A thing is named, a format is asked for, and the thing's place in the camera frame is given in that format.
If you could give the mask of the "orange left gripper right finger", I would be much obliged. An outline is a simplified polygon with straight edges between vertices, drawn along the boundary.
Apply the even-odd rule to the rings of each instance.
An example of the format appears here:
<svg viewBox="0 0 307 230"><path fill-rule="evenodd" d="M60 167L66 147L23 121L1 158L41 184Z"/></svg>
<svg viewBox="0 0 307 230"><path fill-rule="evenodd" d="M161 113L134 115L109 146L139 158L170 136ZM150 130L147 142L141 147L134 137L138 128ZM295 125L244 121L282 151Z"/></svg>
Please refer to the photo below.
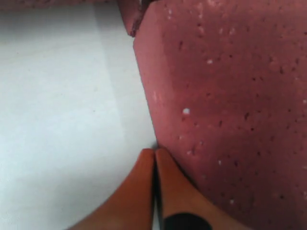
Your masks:
<svg viewBox="0 0 307 230"><path fill-rule="evenodd" d="M240 223L208 201L165 149L155 152L164 230L238 230Z"/></svg>

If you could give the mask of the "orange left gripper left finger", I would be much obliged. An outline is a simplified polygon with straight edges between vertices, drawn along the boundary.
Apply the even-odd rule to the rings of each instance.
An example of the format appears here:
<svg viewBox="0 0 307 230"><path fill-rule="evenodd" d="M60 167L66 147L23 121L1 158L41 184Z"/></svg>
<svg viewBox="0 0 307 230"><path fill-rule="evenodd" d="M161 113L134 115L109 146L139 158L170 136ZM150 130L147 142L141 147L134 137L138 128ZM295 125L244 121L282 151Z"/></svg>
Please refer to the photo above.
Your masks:
<svg viewBox="0 0 307 230"><path fill-rule="evenodd" d="M117 190L71 230L150 230L154 215L153 149L143 149Z"/></svg>

